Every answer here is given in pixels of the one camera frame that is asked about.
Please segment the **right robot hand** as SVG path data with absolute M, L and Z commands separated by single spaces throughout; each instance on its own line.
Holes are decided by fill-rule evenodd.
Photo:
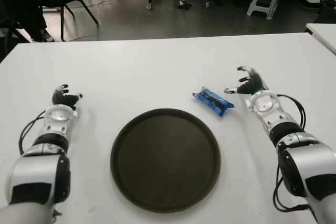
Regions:
M 239 82 L 242 83 L 240 86 L 227 88 L 224 90 L 224 93 L 253 95 L 259 91 L 269 89 L 261 75 L 254 68 L 249 66 L 240 66 L 237 70 L 247 72 L 248 76 L 239 79 Z

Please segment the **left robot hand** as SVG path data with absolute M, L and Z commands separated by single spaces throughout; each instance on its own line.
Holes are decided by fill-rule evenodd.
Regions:
M 76 109 L 76 103 L 83 98 L 82 93 L 68 94 L 69 89 L 67 84 L 58 86 L 52 95 L 52 105 L 66 105 L 73 110 Z

